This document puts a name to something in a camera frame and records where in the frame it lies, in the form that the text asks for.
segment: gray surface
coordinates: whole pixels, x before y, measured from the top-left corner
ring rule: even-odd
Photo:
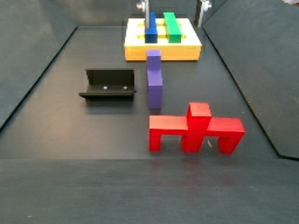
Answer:
[[[131,17],[140,18],[142,11],[136,9],[140,0],[51,0],[64,10],[67,15],[79,25],[127,25]],[[174,11],[183,18],[194,20],[196,1],[195,0],[152,0],[150,1],[151,11],[163,14]]]
[[[0,134],[0,158],[155,158],[147,151],[146,63],[126,62],[124,31],[120,27],[76,30]],[[200,61],[163,63],[162,114],[186,115],[188,102],[208,102],[215,116],[240,117],[244,121],[247,134],[232,157],[272,155],[271,147],[263,148],[267,140],[220,58],[203,33],[199,34],[204,44]],[[86,102],[79,92],[88,86],[90,67],[134,68],[135,100]],[[210,143],[211,147],[207,142],[203,145],[200,155],[186,156],[180,153],[179,137],[167,136],[158,157],[215,156],[215,139]]]
[[[228,0],[206,23],[278,153],[299,158],[299,10],[283,1]]]
[[[242,118],[247,134],[232,156],[215,139],[184,155],[178,137],[148,153],[146,63],[126,63],[122,33],[76,30],[0,133],[1,222],[296,223],[298,163],[276,157],[202,31],[200,61],[163,63],[163,113],[207,101],[215,116]],[[87,67],[139,71],[132,105],[86,104]]]
[[[295,224],[298,163],[260,158],[0,163],[5,224]]]
[[[0,5],[1,128],[76,25],[47,0],[0,0]]]

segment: gray wall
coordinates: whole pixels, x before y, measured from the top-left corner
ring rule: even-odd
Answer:
[[[52,1],[62,7],[79,25],[126,25],[128,18],[142,16],[140,11],[136,9],[139,0]],[[196,3],[196,0],[152,0],[150,2],[151,11],[155,11],[156,13],[174,11],[176,14],[190,19],[194,19],[195,16]]]
[[[0,127],[76,24],[48,0],[0,0]]]
[[[299,9],[280,0],[228,0],[203,26],[279,154],[292,158],[299,158],[298,21]]]

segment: purple block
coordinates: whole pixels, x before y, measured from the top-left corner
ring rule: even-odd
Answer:
[[[163,89],[160,90],[148,90],[148,108],[150,109],[162,109],[163,106]]]
[[[147,70],[162,70],[162,51],[148,50],[147,56]]]
[[[162,75],[162,52],[147,51],[147,85],[148,85],[148,108],[162,109],[163,106],[163,75]]]

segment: blue block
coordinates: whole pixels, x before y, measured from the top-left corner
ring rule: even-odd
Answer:
[[[146,43],[158,43],[158,30],[155,22],[155,13],[150,13],[150,28],[144,29],[144,42]]]

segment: dark gray floor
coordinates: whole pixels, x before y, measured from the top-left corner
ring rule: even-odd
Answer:
[[[199,62],[163,63],[162,114],[190,101],[240,117],[247,134],[231,156],[214,138],[200,154],[178,137],[147,151],[146,63],[124,61],[124,30],[83,28],[0,133],[4,223],[296,223],[299,166],[276,157],[203,32]],[[86,68],[132,67],[132,103],[87,104]]]
[[[299,9],[228,0],[204,30],[282,156],[299,158]]]

